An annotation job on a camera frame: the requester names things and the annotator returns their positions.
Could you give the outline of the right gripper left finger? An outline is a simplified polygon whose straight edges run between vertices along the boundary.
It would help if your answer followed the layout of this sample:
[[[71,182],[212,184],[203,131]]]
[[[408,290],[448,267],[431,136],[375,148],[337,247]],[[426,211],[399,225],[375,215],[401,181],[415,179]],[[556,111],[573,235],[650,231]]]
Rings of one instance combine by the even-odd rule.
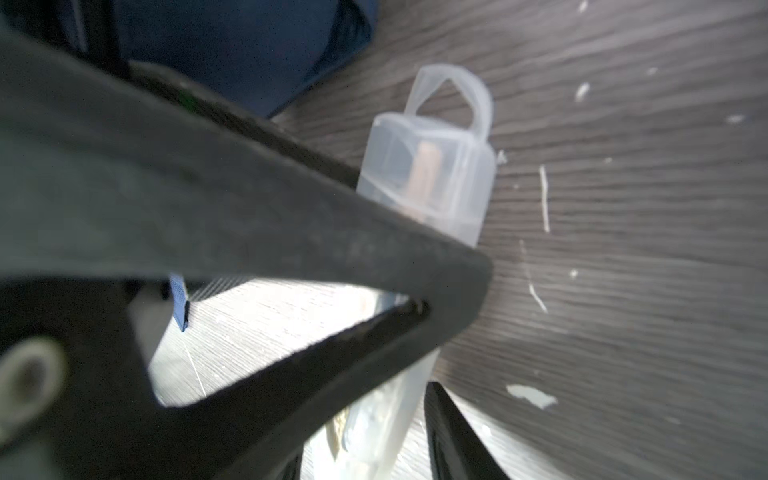
[[[302,473],[303,449],[300,448],[296,454],[286,462],[282,469],[276,474],[275,480],[300,480]]]

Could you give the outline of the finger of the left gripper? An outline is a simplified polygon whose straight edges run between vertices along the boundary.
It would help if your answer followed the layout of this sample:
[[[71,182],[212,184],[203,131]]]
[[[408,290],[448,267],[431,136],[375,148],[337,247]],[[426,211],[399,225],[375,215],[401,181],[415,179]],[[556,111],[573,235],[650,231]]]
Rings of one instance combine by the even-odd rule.
[[[475,319],[470,247],[85,62],[1,32],[1,475],[273,479],[336,412]],[[183,407],[125,285],[338,282],[405,305]]]
[[[140,61],[131,61],[129,67],[131,81],[153,95],[274,150],[351,189],[357,186],[357,168],[310,148],[277,124],[250,114],[175,70]]]

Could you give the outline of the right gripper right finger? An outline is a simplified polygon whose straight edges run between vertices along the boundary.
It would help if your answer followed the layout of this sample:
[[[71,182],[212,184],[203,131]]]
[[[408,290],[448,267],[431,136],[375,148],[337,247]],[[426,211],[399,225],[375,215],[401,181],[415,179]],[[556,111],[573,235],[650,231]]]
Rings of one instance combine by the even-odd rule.
[[[433,479],[510,479],[438,382],[426,386],[424,414]]]

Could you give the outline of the navy blue student backpack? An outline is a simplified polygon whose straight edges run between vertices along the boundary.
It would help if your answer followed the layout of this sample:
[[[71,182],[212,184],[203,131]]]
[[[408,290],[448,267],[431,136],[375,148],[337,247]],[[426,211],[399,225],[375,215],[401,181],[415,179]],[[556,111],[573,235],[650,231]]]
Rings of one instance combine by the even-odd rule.
[[[271,117],[372,41],[375,1],[115,1],[120,56]]]

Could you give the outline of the clear plastic pen box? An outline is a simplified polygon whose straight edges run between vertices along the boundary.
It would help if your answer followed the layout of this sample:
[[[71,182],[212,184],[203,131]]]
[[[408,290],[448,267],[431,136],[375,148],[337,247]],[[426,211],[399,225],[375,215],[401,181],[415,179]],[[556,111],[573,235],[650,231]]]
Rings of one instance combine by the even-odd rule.
[[[419,115],[446,82],[471,108],[470,126]],[[449,64],[422,67],[404,111],[375,117],[358,194],[476,246],[497,173],[492,120],[492,96],[476,75]],[[432,351],[327,423],[330,458],[316,463],[316,478],[389,478],[437,356]]]

